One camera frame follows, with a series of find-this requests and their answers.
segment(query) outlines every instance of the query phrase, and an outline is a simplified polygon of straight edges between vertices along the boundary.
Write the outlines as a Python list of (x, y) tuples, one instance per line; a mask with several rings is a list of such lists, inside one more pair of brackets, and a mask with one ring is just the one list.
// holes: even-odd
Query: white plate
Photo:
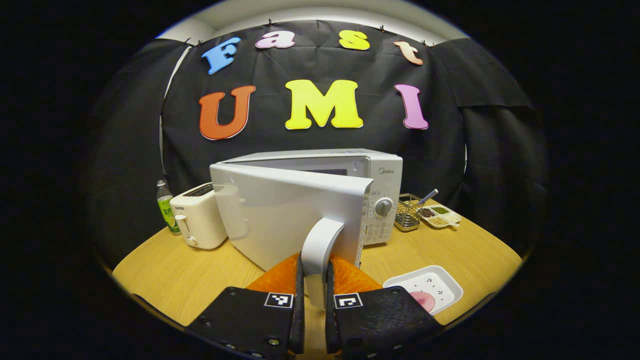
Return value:
[[(431, 212), (433, 212), (436, 215), (439, 215), (439, 216), (444, 217), (446, 219), (451, 219), (451, 222), (459, 222), (460, 220), (462, 220), (462, 217), (457, 212), (449, 209), (448, 207), (446, 207), (444, 205), (429, 205), (429, 206), (425, 206), (425, 208), (430, 209)], [(440, 214), (440, 213), (436, 212), (433, 208), (443, 208), (443, 209), (447, 210), (448, 213)]]
[[(448, 211), (448, 213), (439, 214), (432, 208), (444, 208), (444, 209), (446, 209)], [(423, 207), (423, 209), (429, 209), (429, 210), (431, 210), (432, 213), (436, 214), (436, 216), (430, 217), (430, 218), (442, 218), (442, 220), (445, 220), (447, 222), (460, 222), (460, 220), (462, 220), (462, 217), (457, 212), (449, 209), (448, 207), (446, 207), (444, 205), (429, 205), (429, 206)], [(447, 225), (432, 224), (429, 221), (430, 218), (422, 217), (422, 219), (425, 220), (430, 226), (436, 227), (437, 229), (449, 226), (448, 224)]]
[(398, 275), (385, 281), (383, 288), (402, 286), (409, 293), (423, 291), (436, 300), (436, 304), (429, 312), (435, 315), (447, 307), (455, 304), (464, 291), (442, 266), (431, 265), (407, 274)]

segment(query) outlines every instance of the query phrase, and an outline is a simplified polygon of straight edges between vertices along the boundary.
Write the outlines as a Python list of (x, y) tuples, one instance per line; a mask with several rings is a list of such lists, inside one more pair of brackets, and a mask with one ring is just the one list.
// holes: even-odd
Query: pink food item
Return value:
[(410, 294), (418, 302), (418, 304), (422, 305), (422, 307), (427, 312), (431, 311), (436, 305), (436, 299), (429, 293), (425, 293), (423, 291), (414, 291)]

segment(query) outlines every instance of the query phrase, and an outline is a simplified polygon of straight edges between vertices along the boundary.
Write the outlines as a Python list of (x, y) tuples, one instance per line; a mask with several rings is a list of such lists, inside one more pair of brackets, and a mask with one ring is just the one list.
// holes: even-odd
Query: wire basket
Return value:
[(424, 204), (418, 204), (421, 199), (414, 194), (402, 193), (398, 198), (396, 221), (394, 225), (401, 231), (410, 231), (420, 226), (420, 214)]

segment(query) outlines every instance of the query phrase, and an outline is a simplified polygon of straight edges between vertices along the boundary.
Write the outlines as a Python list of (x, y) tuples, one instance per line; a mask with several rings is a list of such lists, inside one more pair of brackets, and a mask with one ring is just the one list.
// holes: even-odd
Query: toaster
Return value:
[(211, 183), (190, 189), (172, 198), (169, 204), (188, 245), (213, 249), (227, 238)]

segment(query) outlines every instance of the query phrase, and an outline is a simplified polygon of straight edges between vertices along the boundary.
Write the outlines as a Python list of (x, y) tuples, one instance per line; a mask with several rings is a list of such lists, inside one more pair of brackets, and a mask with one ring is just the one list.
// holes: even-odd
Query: letter m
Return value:
[(291, 90), (291, 119), (285, 123), (287, 129), (311, 127), (307, 108), (320, 127), (324, 127), (333, 108), (335, 117), (331, 125), (334, 127), (362, 127), (355, 98), (358, 84), (354, 81), (336, 80), (326, 95), (322, 95), (311, 81), (304, 79), (290, 81), (285, 87)]

